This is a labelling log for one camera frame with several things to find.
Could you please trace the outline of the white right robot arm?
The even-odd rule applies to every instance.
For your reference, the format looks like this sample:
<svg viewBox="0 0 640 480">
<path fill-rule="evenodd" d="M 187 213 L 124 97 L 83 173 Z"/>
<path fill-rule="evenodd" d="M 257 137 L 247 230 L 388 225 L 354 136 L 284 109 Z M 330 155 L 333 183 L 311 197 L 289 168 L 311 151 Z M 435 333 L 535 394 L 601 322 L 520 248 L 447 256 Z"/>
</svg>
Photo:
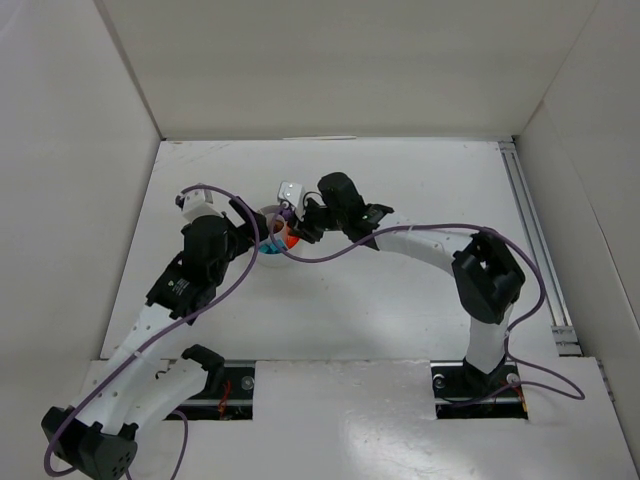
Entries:
<svg viewBox="0 0 640 480">
<path fill-rule="evenodd" d="M 382 204 L 367 203 L 342 172 L 321 178 L 322 201 L 305 198 L 302 185 L 284 181 L 278 199 L 287 206 L 294 236 L 316 243 L 329 231 L 342 232 L 354 245 L 400 254 L 452 276 L 459 301 L 470 316 L 463 359 L 470 382 L 488 385 L 506 360 L 504 339 L 525 274 L 497 234 L 468 226 L 420 226 Z"/>
</svg>

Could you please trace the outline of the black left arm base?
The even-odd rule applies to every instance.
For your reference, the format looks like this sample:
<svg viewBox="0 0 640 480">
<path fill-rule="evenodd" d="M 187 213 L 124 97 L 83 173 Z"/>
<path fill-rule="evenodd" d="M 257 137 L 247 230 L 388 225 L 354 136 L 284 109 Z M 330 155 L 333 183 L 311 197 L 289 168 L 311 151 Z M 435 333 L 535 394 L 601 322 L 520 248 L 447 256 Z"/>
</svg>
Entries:
<svg viewBox="0 0 640 480">
<path fill-rule="evenodd" d="M 176 411 L 188 420 L 245 421 L 253 419 L 256 362 L 225 360 L 221 355 L 195 344 L 183 351 L 181 360 L 199 365 L 207 373 L 199 392 L 183 400 Z"/>
</svg>

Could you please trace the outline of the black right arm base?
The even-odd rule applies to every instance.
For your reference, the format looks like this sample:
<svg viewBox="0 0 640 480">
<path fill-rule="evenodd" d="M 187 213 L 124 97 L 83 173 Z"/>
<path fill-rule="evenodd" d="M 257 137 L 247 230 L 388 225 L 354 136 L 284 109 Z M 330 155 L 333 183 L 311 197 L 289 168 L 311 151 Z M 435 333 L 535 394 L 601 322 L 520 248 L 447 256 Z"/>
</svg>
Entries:
<svg viewBox="0 0 640 480">
<path fill-rule="evenodd" d="M 484 374 L 466 361 L 437 361 L 430 365 L 435 411 L 439 420 L 527 419 L 528 412 L 513 363 L 502 362 Z"/>
</svg>

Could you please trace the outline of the long teal lego brick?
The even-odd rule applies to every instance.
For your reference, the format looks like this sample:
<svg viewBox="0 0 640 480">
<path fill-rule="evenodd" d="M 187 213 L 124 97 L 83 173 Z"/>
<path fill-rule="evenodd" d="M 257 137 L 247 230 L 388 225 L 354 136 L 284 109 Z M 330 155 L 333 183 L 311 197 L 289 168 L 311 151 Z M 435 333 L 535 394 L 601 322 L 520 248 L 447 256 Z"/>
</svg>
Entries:
<svg viewBox="0 0 640 480">
<path fill-rule="evenodd" d="M 259 252 L 264 255 L 277 255 L 280 254 L 280 249 L 272 243 L 263 243 L 259 247 Z"/>
</svg>

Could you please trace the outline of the orange figure-eight lego piece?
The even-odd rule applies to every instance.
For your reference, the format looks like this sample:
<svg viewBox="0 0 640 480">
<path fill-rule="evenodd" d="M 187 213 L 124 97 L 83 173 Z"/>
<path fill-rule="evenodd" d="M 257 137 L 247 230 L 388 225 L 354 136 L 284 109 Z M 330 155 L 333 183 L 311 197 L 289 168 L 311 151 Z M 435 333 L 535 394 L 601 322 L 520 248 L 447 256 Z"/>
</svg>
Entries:
<svg viewBox="0 0 640 480">
<path fill-rule="evenodd" d="M 300 239 L 298 237 L 288 235 L 284 239 L 286 249 L 287 250 L 293 249 L 298 244 L 299 241 Z"/>
</svg>

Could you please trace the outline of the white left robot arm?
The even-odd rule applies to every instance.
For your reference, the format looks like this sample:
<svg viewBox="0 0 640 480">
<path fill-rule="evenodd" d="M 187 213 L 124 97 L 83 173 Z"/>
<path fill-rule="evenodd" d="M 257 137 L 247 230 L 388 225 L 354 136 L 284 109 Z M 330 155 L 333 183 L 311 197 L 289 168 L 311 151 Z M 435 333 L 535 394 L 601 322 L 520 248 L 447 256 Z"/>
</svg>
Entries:
<svg viewBox="0 0 640 480">
<path fill-rule="evenodd" d="M 146 296 L 129 334 L 104 366 L 93 390 L 68 407 L 52 407 L 41 427 L 48 441 L 46 472 L 58 476 L 53 457 L 92 479 L 127 474 L 140 440 L 179 406 L 202 392 L 230 391 L 225 360 L 199 344 L 184 348 L 172 365 L 169 350 L 180 346 L 201 310 L 219 300 L 216 291 L 229 264 L 256 252 L 268 235 L 265 217 L 238 198 L 230 205 L 243 219 L 235 225 L 216 212 L 205 191 L 178 202 L 188 223 L 183 248 Z"/>
</svg>

